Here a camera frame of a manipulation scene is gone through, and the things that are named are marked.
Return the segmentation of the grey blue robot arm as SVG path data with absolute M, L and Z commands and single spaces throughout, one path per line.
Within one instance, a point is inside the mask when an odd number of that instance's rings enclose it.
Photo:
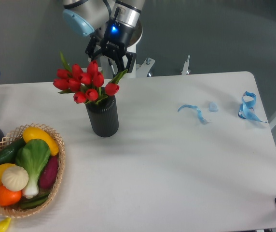
M 62 15 L 75 33 L 90 36 L 85 52 L 91 60 L 106 56 L 115 62 L 118 71 L 131 73 L 137 55 L 127 48 L 144 3 L 143 0 L 65 0 Z

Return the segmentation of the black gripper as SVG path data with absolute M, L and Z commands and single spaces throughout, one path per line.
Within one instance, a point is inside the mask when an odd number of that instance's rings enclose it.
M 109 58 L 116 56 L 115 63 L 118 72 L 127 70 L 128 73 L 131 73 L 137 55 L 134 52 L 128 52 L 126 50 L 129 46 L 133 32 L 133 27 L 129 27 L 126 24 L 110 19 L 102 40 L 95 35 L 90 37 L 89 44 L 85 50 L 89 61 L 97 60 L 103 55 Z M 127 58 L 126 65 L 124 65 L 124 56 Z

